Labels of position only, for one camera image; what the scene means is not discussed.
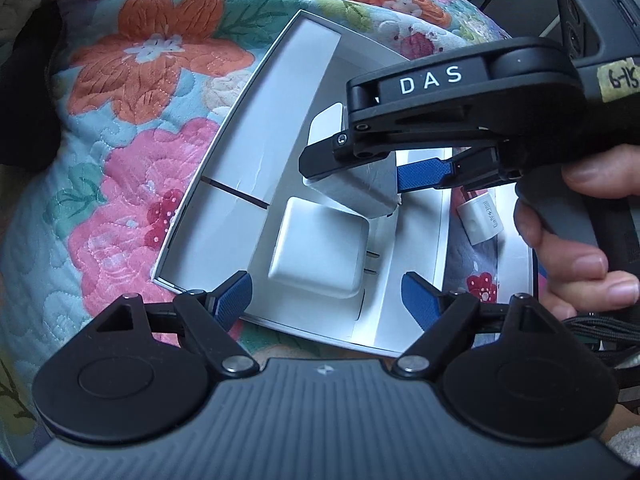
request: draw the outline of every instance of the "hand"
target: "hand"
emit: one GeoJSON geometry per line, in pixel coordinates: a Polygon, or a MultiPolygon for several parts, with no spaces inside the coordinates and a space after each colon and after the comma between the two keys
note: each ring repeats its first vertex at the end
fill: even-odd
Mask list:
{"type": "MultiPolygon", "coordinates": [[[[640,146],[617,146],[565,166],[562,176],[574,191],[596,198],[640,195],[640,146]]],[[[598,248],[562,240],[544,230],[538,215],[521,201],[514,220],[547,272],[547,290],[540,303],[558,319],[577,312],[624,308],[638,301],[638,278],[620,270],[607,272],[607,257],[598,248]]]]}

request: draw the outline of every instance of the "gray ribbed panel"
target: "gray ribbed panel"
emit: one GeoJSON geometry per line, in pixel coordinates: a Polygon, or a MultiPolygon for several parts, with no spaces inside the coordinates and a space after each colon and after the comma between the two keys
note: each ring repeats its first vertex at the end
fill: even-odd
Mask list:
{"type": "Polygon", "coordinates": [[[200,415],[170,435],[119,450],[55,440],[21,473],[29,480],[616,480],[630,469],[596,440],[553,449],[489,440],[445,412],[427,383],[396,380],[375,360],[271,359],[254,378],[220,384],[200,415]],[[324,365],[334,371],[321,374],[324,365]]]}

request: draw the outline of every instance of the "floral bedspread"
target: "floral bedspread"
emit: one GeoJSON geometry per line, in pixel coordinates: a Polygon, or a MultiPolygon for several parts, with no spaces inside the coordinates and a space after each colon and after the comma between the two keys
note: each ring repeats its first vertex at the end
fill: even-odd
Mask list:
{"type": "MultiPolygon", "coordinates": [[[[506,36],[465,0],[62,0],[61,8],[67,45],[52,88],[63,145],[21,196],[0,252],[0,450],[14,462],[46,440],[29,393],[43,362],[121,293],[171,298],[150,270],[172,215],[297,10],[410,59],[506,36]]],[[[463,285],[469,274],[491,278],[480,263],[463,285]]],[[[468,288],[482,294],[480,283],[468,288]]],[[[344,355],[250,324],[232,335],[261,361],[344,355]]]]}

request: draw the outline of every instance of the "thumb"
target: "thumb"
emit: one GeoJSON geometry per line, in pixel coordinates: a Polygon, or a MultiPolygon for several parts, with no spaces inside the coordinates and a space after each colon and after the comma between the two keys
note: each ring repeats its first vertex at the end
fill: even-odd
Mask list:
{"type": "Polygon", "coordinates": [[[640,195],[640,146],[621,144],[562,168],[567,185],[596,198],[640,195]]]}

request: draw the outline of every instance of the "yellow tape label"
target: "yellow tape label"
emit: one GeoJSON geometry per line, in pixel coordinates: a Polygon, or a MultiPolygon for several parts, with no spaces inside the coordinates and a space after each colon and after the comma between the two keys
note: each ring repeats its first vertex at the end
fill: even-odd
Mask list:
{"type": "Polygon", "coordinates": [[[640,92],[640,66],[628,57],[598,67],[602,101],[608,103],[640,92]]]}

